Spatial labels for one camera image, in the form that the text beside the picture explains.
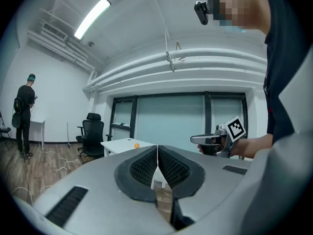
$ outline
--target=black t-shirt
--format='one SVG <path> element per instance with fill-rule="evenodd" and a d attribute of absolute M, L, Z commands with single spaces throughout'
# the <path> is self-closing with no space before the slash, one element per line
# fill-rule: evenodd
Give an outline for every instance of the black t-shirt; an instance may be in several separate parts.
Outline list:
<path fill-rule="evenodd" d="M 268 68 L 264 92 L 268 107 L 267 133 L 273 134 L 275 143 L 294 132 L 278 96 L 300 68 L 311 43 L 288 1 L 268 2 L 271 19 L 270 30 L 265 39 L 265 44 L 268 45 Z"/>
<path fill-rule="evenodd" d="M 24 101 L 24 108 L 22 115 L 24 117 L 30 117 L 29 105 L 35 103 L 35 92 L 30 86 L 23 85 L 19 88 L 17 98 L 21 98 Z"/>

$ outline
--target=fluorescent light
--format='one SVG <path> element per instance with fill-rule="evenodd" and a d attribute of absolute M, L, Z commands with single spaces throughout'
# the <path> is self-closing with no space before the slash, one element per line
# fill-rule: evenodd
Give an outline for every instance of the fluorescent light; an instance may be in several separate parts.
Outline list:
<path fill-rule="evenodd" d="M 97 17 L 109 6 L 111 3 L 108 0 L 100 0 L 94 8 L 88 13 L 88 15 L 84 18 L 82 23 L 79 25 L 77 31 L 75 32 L 75 37 L 81 39 L 85 32 L 88 30 L 93 21 L 96 20 Z"/>

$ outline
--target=window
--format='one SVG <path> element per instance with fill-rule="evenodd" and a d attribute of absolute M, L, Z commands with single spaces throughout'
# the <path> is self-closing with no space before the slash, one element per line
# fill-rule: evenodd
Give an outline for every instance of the window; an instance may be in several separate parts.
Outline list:
<path fill-rule="evenodd" d="M 110 134 L 112 140 L 135 138 L 199 152 L 191 136 L 215 132 L 217 124 L 236 116 L 248 134 L 244 93 L 135 95 L 114 99 Z"/>

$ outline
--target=wooden floor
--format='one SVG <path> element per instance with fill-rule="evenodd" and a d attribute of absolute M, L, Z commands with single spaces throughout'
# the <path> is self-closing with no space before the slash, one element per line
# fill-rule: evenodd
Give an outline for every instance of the wooden floor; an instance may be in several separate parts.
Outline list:
<path fill-rule="evenodd" d="M 14 191 L 18 187 L 24 187 L 27 189 L 27 183 L 25 180 L 26 167 L 23 159 L 20 158 L 17 149 L 16 142 L 6 141 L 9 150 L 4 143 L 0 143 L 0 173 L 3 181 L 7 184 L 10 192 Z M 69 148 L 67 144 L 46 144 L 44 151 L 53 151 L 60 154 L 61 158 L 65 158 L 68 161 L 74 161 L 79 159 L 77 163 L 67 163 L 67 175 L 82 165 L 82 162 L 92 160 L 89 157 L 79 158 L 79 152 L 77 148 L 81 147 L 81 144 L 72 144 Z M 39 144 L 30 144 L 30 152 L 34 154 L 34 157 L 26 160 L 26 166 L 28 168 L 27 181 L 29 185 L 29 191 L 32 193 L 32 200 L 35 200 L 40 196 L 40 190 L 44 186 L 50 186 L 55 184 L 61 178 L 65 177 L 66 170 L 62 169 L 59 172 L 55 169 L 61 168 L 65 165 L 65 160 L 59 158 L 58 154 L 54 153 L 41 153 L 41 146 Z M 161 188 L 161 182 L 156 181 L 154 184 L 158 209 L 162 216 L 169 221 L 172 208 L 172 190 L 166 185 L 165 189 Z M 13 193 L 24 201 L 27 201 L 27 191 L 24 189 L 18 189 Z"/>

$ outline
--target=black pants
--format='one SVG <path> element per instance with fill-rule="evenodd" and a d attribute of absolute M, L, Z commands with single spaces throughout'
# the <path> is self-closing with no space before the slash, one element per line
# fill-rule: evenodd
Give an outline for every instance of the black pants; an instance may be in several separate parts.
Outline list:
<path fill-rule="evenodd" d="M 25 154 L 29 152 L 29 127 L 30 127 L 30 117 L 22 116 L 21 125 L 16 129 L 16 141 L 18 143 L 18 150 L 23 152 L 23 143 L 22 143 L 22 132 L 23 132 L 23 140 L 24 140 L 24 151 Z"/>

